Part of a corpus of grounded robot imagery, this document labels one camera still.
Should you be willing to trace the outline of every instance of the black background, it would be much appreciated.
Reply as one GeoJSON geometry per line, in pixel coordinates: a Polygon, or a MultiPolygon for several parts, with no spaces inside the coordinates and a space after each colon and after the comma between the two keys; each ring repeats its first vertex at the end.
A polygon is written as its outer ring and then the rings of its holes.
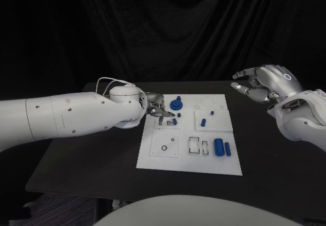
{"type": "MultiPolygon", "coordinates": [[[[324,0],[2,1],[0,100],[78,92],[103,76],[229,80],[262,64],[325,89],[325,9],[324,0]]],[[[22,201],[48,144],[0,153],[2,203],[22,201]]]]}

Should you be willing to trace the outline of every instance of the cable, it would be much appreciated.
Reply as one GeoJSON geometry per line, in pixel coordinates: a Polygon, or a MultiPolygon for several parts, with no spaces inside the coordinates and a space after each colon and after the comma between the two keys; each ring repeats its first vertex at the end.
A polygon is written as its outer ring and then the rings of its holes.
{"type": "Polygon", "coordinates": [[[122,82],[122,83],[125,83],[125,84],[129,84],[129,85],[133,85],[133,86],[135,86],[135,84],[130,83],[130,82],[128,82],[128,81],[123,81],[123,80],[119,80],[119,79],[113,79],[113,78],[109,78],[109,77],[103,77],[103,78],[100,78],[99,81],[97,81],[97,88],[99,88],[99,82],[100,82],[102,79],[112,79],[113,81],[110,82],[110,84],[112,84],[115,81],[119,81],[119,82],[122,82]]]}

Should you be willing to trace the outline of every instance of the white board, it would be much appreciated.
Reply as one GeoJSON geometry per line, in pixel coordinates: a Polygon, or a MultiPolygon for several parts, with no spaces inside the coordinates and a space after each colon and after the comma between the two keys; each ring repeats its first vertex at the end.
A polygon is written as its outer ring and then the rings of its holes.
{"type": "Polygon", "coordinates": [[[165,119],[164,125],[161,127],[158,118],[152,117],[151,115],[146,116],[138,168],[241,176],[243,172],[239,151],[233,135],[233,124],[224,94],[169,94],[165,95],[165,106],[168,111],[174,112],[177,115],[178,113],[182,114],[181,118],[178,118],[177,116],[177,120],[182,121],[182,123],[179,123],[178,125],[171,125],[169,127],[165,124],[166,120],[169,119],[165,119]],[[171,102],[177,99],[178,96],[181,96],[182,98],[184,107],[179,111],[175,111],[171,109],[171,102]],[[200,121],[203,114],[208,114],[210,119],[207,120],[205,125],[205,127],[208,127],[207,130],[197,129],[197,127],[201,126],[201,123],[197,122],[197,116],[200,121]],[[175,150],[177,142],[171,142],[172,134],[166,133],[166,135],[162,134],[161,136],[154,137],[155,132],[162,131],[179,133],[178,154],[175,150]],[[190,153],[191,137],[200,138],[200,154],[190,153]],[[214,139],[217,138],[221,138],[224,142],[230,143],[231,156],[224,155],[220,157],[216,155],[214,139]],[[204,154],[203,141],[208,142],[208,155],[204,154]],[[161,145],[166,145],[168,149],[165,151],[162,150],[161,145]]]}

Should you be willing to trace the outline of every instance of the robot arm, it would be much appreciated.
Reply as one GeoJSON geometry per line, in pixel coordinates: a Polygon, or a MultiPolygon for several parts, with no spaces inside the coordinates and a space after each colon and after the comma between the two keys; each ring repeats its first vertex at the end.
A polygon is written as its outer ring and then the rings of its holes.
{"type": "Polygon", "coordinates": [[[145,93],[133,84],[110,95],[96,92],[0,101],[0,151],[19,144],[58,137],[77,137],[115,126],[136,127],[145,114],[175,117],[165,111],[164,95],[145,93]]]}
{"type": "Polygon", "coordinates": [[[326,93],[304,91],[292,72],[279,65],[265,65],[239,72],[233,78],[250,76],[253,89],[233,82],[231,86],[259,103],[278,103],[269,114],[292,141],[309,141],[326,151],[326,93]]]}

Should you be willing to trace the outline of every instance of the table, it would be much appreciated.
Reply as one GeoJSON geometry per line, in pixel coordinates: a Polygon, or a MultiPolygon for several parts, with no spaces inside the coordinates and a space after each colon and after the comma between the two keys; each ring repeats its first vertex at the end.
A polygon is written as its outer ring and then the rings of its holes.
{"type": "MultiPolygon", "coordinates": [[[[326,152],[282,135],[269,105],[230,81],[141,82],[146,92],[226,94],[243,176],[138,169],[145,118],[133,129],[112,128],[54,139],[27,190],[139,201],[171,194],[216,197],[302,218],[326,218],[326,152]]],[[[100,84],[104,91],[107,83],[100,84]]],[[[94,91],[90,83],[84,91],[94,91]]]]}

